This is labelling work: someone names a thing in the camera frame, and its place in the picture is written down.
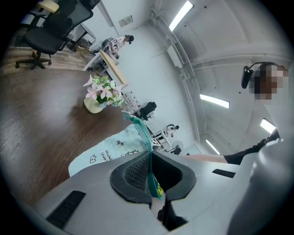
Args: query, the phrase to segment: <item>flower pot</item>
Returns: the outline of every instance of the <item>flower pot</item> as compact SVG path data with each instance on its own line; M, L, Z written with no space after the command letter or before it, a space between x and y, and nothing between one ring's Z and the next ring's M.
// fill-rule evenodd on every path
M91 113L98 113L103 110L103 108L100 108L100 103L97 100L94 100L93 98L85 98L84 99L84 104L86 108L89 110Z

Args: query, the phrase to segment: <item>white wall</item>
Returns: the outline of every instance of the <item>white wall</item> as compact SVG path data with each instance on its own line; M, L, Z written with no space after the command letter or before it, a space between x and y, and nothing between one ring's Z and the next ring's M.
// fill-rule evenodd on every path
M114 27L109 26L108 22L104 18L103 14L100 12L98 6L95 6L93 11L93 17L86 20L84 22L84 25L91 30L91 32L96 37L96 42L93 44L96 45L99 43L99 41L103 41L106 38L110 37L116 37L118 34ZM81 26L77 26L71 34L74 35L74 41L77 40L82 34L84 30ZM86 40L89 40L90 42L93 41L93 38L90 35L85 35L83 37Z
M154 121L148 126L157 132L168 124L180 128L170 138L180 140L184 148L194 142L192 125L186 107L186 97L178 71L167 54L167 46L149 25L131 30L135 37L131 45L120 50L119 67L141 105L154 101L157 108Z
M149 7L152 0L102 0L117 32L120 35L126 34L129 30L138 28L149 18ZM133 23L124 27L119 21L125 17L133 16Z
M187 153L189 153L190 155L195 155L195 154L200 154L201 152L199 151L199 149L196 147L195 144L190 145L189 147L185 148L180 155L181 156L185 156L187 155Z

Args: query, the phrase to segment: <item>wooden desk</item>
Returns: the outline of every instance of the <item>wooden desk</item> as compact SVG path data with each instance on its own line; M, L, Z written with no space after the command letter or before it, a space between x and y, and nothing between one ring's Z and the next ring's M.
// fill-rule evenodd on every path
M0 79L0 162L13 193L33 205L69 177L70 162L124 130L119 107L83 106L90 73L32 70Z
M112 60L112 58L106 54L104 51L100 50L94 58L90 60L90 62L83 68L83 71L86 71L88 67L90 67L98 58L102 57L102 59L107 63L108 65L108 73L113 72L114 76L111 76L111 78L116 82L117 85L123 85L123 88L128 85L128 82L126 81L124 75L122 74L119 67L117 67Z
M51 0L41 0L37 3L37 6L50 11L51 13L56 12L59 8L59 5Z

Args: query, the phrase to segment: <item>black office chair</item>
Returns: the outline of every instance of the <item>black office chair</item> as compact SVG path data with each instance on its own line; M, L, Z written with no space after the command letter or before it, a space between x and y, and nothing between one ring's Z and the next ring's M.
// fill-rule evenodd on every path
M143 118L144 120L148 121L148 114L153 112L157 105L155 102L149 102L144 108L140 109L140 118Z
M15 68L19 68L19 64L32 63L31 69L36 66L44 69L43 62L52 64L51 55L62 51L64 46L73 39L73 35L69 33L93 16L91 7L86 0L60 1L58 10L45 20L43 27L33 28L24 35L24 41L36 50L37 54L32 53L33 59L16 61ZM50 58L41 59L42 53L49 54Z

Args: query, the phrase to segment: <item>fluorescent light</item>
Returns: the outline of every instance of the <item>fluorescent light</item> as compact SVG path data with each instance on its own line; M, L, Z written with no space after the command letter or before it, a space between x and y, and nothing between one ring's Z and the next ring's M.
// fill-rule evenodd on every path
M270 134L276 129L276 127L269 123L266 119L262 119L260 126L268 131Z
M207 95L200 95L200 98L202 100L209 101L209 102L215 103L217 105L223 106L225 108L229 108L230 107L230 102L222 101L222 100L216 99L214 97L210 97L210 96L207 96Z
M218 155L220 154L220 152L218 152L217 149L208 140L206 140L206 143L208 143Z
M192 9L193 4L187 1L184 6L180 9L178 14L175 16L174 20L170 24L170 30L173 31L175 27L180 23L184 16Z

